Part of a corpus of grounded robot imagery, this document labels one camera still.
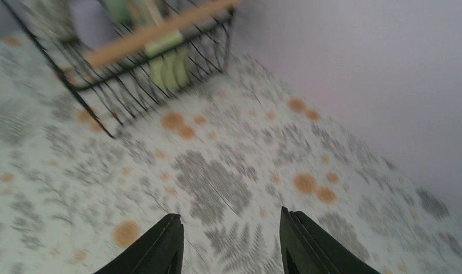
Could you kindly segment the light green mug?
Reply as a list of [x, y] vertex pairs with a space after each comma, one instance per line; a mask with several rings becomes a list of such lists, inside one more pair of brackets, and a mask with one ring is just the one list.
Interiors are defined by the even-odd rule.
[[[119, 23], [130, 23], [134, 28], [157, 27], [170, 16], [166, 1], [104, 1], [111, 19]], [[149, 63], [149, 76], [162, 90], [177, 90], [189, 83], [187, 45], [182, 45], [184, 37], [174, 31], [145, 46], [145, 53], [153, 56], [168, 49], [160, 57]]]

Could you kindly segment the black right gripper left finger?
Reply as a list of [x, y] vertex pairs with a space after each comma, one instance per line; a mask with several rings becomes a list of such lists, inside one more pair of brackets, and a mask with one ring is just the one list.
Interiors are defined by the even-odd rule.
[[181, 273], [183, 252], [181, 216], [169, 213], [95, 274]]

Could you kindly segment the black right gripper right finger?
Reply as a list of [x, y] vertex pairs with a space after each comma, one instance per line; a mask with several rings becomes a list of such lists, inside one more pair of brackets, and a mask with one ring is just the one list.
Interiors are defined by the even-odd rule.
[[279, 239], [285, 273], [378, 274], [302, 211], [281, 208]]

